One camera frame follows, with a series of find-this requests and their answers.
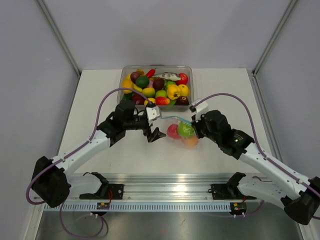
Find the clear zip top bag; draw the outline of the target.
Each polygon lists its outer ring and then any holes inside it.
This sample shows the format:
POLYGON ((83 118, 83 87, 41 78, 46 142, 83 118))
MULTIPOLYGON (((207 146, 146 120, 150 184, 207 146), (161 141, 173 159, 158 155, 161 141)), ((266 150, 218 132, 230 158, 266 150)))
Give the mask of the clear zip top bag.
POLYGON ((163 116, 160 129, 166 134, 165 142, 179 149, 195 149, 199 139, 190 121, 176 116, 163 116))

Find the green apple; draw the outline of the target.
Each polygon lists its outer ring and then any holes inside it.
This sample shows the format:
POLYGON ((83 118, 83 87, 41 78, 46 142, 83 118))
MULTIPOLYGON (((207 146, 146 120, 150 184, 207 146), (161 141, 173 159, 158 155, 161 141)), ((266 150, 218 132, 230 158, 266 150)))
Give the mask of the green apple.
POLYGON ((180 135, 181 138, 189 138, 189 137, 192 137, 192 136, 196 135, 195 130, 192 127, 192 125, 189 124, 189 123, 186 123, 184 121, 181 121, 178 124, 177 132, 178 132, 178 134, 180 135))

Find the orange peach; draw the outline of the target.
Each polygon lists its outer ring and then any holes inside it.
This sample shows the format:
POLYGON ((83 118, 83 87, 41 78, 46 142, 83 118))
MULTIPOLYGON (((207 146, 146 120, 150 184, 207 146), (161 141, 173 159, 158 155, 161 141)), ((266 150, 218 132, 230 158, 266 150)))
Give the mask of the orange peach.
POLYGON ((189 147, 189 148, 193 148, 199 143, 199 140, 196 136, 182 138, 181 141, 186 147, 189 147))

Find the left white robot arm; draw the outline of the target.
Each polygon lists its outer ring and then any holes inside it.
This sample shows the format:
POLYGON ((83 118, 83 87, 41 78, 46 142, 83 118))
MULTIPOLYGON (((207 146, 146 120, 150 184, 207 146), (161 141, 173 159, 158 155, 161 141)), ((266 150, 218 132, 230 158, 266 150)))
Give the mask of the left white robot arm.
POLYGON ((123 139, 127 131, 141 130, 149 143, 166 136, 159 128, 151 129, 152 122, 161 117, 154 103, 148 103, 142 112, 136 112, 131 100, 119 103, 108 117, 94 128, 85 141, 64 154, 51 159, 42 156, 35 164, 31 189, 51 208, 60 206, 70 193, 83 200, 109 200, 117 185, 97 172, 87 175, 80 183, 72 183, 71 175, 98 153, 123 139))

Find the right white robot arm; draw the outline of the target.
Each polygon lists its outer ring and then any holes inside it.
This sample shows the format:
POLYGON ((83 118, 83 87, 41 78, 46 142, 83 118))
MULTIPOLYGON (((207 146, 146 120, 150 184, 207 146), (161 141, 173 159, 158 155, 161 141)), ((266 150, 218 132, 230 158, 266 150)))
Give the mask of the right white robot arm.
POLYGON ((194 113, 191 125, 198 138, 213 141, 224 154, 250 165, 269 179, 263 182, 236 172, 226 183, 230 197, 243 195, 260 199, 283 209, 301 225, 310 223, 320 206, 319 177, 304 176, 266 154, 250 135, 232 129, 220 111, 203 112, 195 107, 190 110, 194 113))

